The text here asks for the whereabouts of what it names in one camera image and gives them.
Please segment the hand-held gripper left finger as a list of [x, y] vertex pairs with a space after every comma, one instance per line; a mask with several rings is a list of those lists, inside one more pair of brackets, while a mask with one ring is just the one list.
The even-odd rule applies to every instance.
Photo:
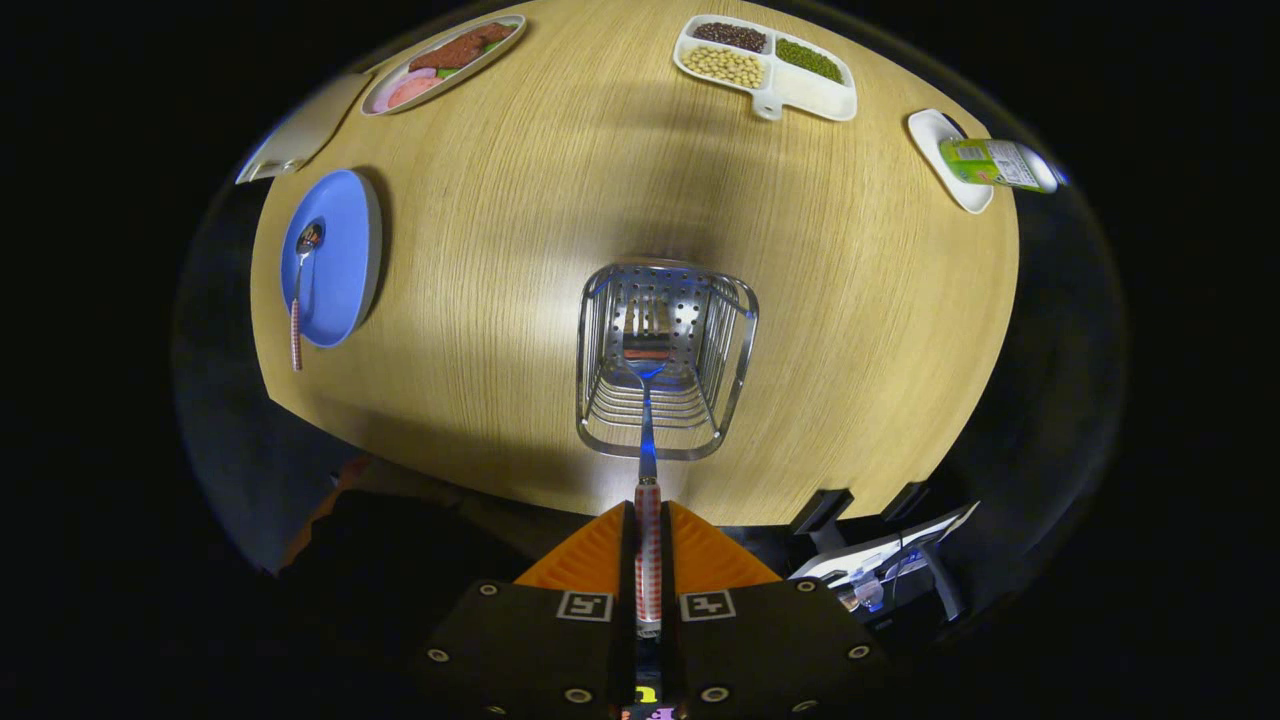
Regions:
[[472, 583], [415, 651], [435, 717], [621, 717], [635, 691], [636, 543], [622, 502], [532, 577]]

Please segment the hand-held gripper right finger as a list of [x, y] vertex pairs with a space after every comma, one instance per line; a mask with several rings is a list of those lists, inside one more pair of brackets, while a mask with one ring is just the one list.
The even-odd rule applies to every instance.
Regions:
[[662, 697], [677, 719], [878, 719], [882, 644], [832, 588], [782, 579], [686, 507], [662, 507]]

